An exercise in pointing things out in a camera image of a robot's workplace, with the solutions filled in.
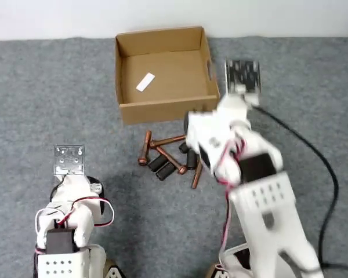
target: white wall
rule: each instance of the white wall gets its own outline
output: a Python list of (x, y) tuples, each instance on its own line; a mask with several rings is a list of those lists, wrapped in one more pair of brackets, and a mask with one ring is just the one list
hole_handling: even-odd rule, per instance
[(0, 40), (202, 25), (209, 36), (348, 36), (348, 0), (0, 0)]

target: box handle hole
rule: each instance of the box handle hole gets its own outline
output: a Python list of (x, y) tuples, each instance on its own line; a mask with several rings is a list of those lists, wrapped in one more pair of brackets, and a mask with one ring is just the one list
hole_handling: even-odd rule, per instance
[(212, 78), (213, 78), (213, 72), (212, 72), (212, 66), (211, 66), (211, 62), (210, 62), (210, 60), (208, 60), (207, 62), (206, 62), (206, 67), (207, 67), (207, 69), (208, 69), (208, 76), (209, 76), (209, 80), (211, 80)]

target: copper pin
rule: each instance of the copper pin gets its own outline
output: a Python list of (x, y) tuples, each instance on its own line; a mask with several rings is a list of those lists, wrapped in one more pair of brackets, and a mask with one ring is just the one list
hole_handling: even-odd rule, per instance
[(193, 177), (193, 181), (192, 181), (192, 188), (193, 189), (197, 188), (198, 181), (200, 180), (201, 172), (202, 172), (202, 164), (201, 164), (201, 161), (199, 159), (198, 163), (197, 163), (197, 167), (196, 167), (195, 176)]
[(179, 164), (175, 158), (165, 152), (161, 147), (156, 147), (156, 151), (164, 155), (178, 169), (178, 174), (183, 175), (187, 171), (187, 167), (185, 165)]
[(151, 136), (152, 136), (151, 130), (147, 130), (146, 137), (144, 138), (142, 153), (140, 157), (138, 158), (138, 163), (141, 166), (145, 166), (148, 163), (147, 155), (148, 155), (148, 150), (149, 150), (148, 147), (150, 145)]
[(170, 144), (170, 143), (174, 143), (174, 142), (178, 142), (181, 140), (185, 140), (186, 136), (185, 135), (181, 135), (181, 136), (175, 136), (175, 137), (171, 137), (171, 138), (167, 138), (167, 139), (163, 139), (163, 140), (152, 140), (150, 142), (150, 148), (151, 149), (156, 149), (156, 147), (158, 146), (162, 146), (162, 145), (166, 145), (166, 144)]

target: open cardboard box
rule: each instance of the open cardboard box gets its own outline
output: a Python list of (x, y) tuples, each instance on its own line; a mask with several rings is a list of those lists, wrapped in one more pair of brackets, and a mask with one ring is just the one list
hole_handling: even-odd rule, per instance
[[(119, 34), (115, 51), (116, 95), (125, 124), (183, 119), (187, 111), (216, 107), (219, 89), (202, 27)], [(149, 72), (155, 78), (138, 91)]]

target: gray carpet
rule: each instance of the gray carpet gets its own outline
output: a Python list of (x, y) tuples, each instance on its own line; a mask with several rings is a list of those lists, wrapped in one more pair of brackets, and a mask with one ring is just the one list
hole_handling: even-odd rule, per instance
[[(225, 58), (259, 60), (263, 106), (301, 131), (332, 163), (341, 192), (324, 255), (348, 263), (348, 38), (209, 43), (222, 91)], [(114, 225), (95, 229), (92, 240), (128, 278), (199, 278), (216, 261), (224, 188), (204, 174), (194, 191), (192, 174), (160, 182), (137, 165), (146, 129), (155, 138), (169, 137), (182, 133), (182, 123), (122, 125), (113, 53), (112, 39), (0, 42), (0, 278), (32, 277), (34, 215), (47, 204), (54, 182), (54, 144), (85, 144), (86, 173), (105, 183), (117, 213)], [(269, 119), (253, 112), (251, 120), (280, 148), (304, 229), (317, 248), (332, 197), (326, 169)], [(176, 146), (168, 149), (184, 161)], [(229, 246), (243, 241), (235, 220)], [(348, 277), (348, 272), (326, 273)]]

